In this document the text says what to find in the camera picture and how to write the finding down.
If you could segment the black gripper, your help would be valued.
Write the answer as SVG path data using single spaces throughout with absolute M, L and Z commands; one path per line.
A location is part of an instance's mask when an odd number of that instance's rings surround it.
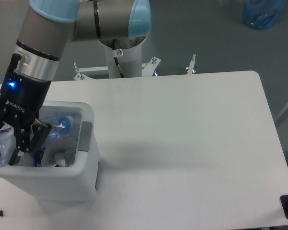
M 19 162 L 18 153 L 41 149 L 52 125 L 39 119 L 51 81 L 27 77 L 13 69 L 7 70 L 0 89 L 0 129 L 13 127 L 16 147 L 9 159 L 10 166 Z

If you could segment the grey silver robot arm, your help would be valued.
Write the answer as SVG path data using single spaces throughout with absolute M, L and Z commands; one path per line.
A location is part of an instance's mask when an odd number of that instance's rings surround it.
M 146 37 L 147 0 L 32 0 L 0 88 L 0 166 L 41 149 L 52 126 L 39 111 L 66 44 Z

